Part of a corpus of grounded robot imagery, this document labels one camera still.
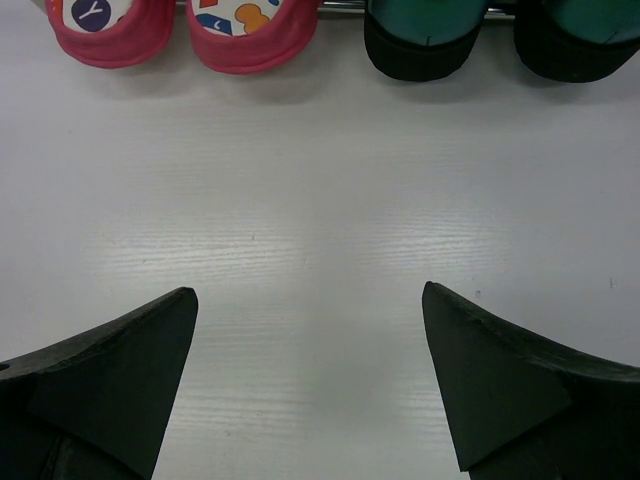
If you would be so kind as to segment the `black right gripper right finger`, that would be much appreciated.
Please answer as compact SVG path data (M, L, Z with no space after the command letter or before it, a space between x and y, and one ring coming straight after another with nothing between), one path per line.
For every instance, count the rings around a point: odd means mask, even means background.
M422 309L459 469L472 479L636 479L639 370L426 283Z

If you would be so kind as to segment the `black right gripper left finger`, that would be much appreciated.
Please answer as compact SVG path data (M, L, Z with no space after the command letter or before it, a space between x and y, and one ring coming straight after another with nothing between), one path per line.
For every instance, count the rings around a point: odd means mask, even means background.
M180 287L1 363L4 479L149 479L198 314Z

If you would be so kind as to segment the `pink patterned sandal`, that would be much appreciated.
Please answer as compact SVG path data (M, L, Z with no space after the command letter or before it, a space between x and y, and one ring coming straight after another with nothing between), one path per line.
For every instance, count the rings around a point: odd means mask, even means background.
M247 75L278 67L308 45L318 1L188 1L194 53L206 67Z
M143 63L168 43L174 1L46 1L60 48L92 67L117 69Z

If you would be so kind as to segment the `right dark green shoe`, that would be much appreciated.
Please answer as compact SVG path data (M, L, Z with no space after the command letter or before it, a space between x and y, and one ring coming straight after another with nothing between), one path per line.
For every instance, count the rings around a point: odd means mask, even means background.
M519 1L514 44L522 63L542 78L598 81L639 51L639 3Z

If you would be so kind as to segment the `dark green shoe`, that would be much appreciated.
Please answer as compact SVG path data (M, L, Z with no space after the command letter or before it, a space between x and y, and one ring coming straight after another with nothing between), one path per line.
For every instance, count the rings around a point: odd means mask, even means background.
M392 79L443 79L468 59L489 6L485 0L370 0L366 53Z
M639 51L639 3L519 1L514 44L522 63L542 78L598 81Z

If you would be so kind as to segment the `left dark green shoe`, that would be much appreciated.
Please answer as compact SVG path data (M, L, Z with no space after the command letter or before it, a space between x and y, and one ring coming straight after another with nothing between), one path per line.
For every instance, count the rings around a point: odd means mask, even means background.
M392 79L443 79L468 59L489 6L485 0L370 0L366 53Z

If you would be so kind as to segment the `cream metal shoe shelf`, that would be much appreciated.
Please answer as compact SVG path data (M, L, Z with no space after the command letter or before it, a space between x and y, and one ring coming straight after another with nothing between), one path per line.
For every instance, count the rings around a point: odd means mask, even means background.
M365 1L322 1L318 7L318 13L321 16L346 17L346 16L363 16L365 10ZM493 20L513 20L516 12L516 1L493 1L487 8L484 19Z

